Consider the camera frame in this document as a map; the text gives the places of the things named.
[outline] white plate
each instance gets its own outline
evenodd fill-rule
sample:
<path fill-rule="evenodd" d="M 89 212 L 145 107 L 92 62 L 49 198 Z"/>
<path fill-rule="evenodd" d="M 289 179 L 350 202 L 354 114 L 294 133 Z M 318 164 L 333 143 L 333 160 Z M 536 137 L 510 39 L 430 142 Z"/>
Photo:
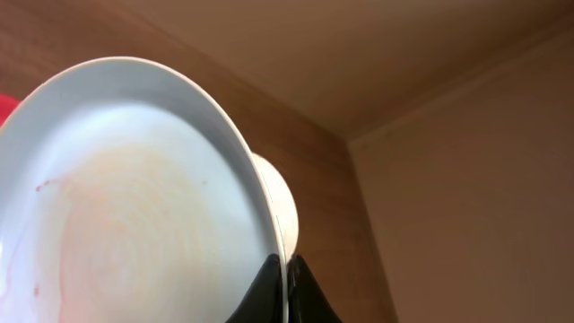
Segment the white plate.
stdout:
<path fill-rule="evenodd" d="M 10 116 L 0 152 L 1 322 L 224 322 L 271 253 L 286 286 L 245 141 L 168 67 L 64 71 Z"/>

